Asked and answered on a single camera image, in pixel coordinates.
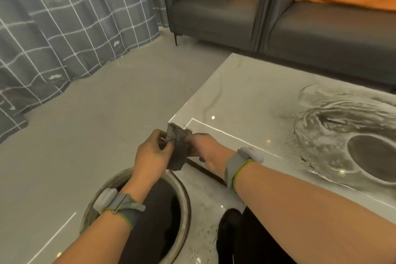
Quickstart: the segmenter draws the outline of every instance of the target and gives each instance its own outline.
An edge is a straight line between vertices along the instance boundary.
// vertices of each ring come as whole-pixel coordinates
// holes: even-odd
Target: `person's right hand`
[[[203,158],[206,166],[224,179],[225,164],[235,151],[221,145],[209,134],[192,134],[186,140],[193,147],[189,156]]]

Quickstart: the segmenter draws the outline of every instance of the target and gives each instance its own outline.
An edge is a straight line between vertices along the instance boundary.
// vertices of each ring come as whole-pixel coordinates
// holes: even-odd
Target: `coffee table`
[[[231,54],[170,121],[396,224],[392,94]]]

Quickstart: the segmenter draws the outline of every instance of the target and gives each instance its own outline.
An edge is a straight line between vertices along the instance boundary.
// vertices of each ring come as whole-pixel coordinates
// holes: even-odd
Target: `shoe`
[[[235,231],[241,219],[242,214],[237,209],[228,209],[220,219],[216,242],[219,264],[233,264]]]

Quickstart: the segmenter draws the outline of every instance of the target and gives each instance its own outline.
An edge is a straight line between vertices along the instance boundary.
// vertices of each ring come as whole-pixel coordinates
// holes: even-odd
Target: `sofa leg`
[[[182,36],[182,35],[179,34],[179,33],[173,33],[173,35],[174,35],[174,37],[175,37],[175,44],[176,44],[176,46],[177,46],[177,36]]]

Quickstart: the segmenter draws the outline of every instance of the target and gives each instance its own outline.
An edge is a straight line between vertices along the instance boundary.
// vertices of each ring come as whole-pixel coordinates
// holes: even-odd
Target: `curtain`
[[[0,0],[0,142],[23,113],[168,26],[164,0]]]

